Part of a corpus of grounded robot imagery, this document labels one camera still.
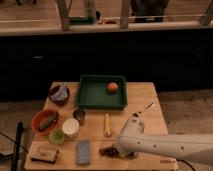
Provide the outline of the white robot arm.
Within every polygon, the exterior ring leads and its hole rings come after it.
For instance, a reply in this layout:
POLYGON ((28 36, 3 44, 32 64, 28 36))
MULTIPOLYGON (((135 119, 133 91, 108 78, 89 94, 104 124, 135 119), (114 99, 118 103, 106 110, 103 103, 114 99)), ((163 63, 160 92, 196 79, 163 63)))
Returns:
POLYGON ((213 134, 146 134, 140 117, 130 117, 114 147, 121 156, 144 152, 213 166, 213 134))

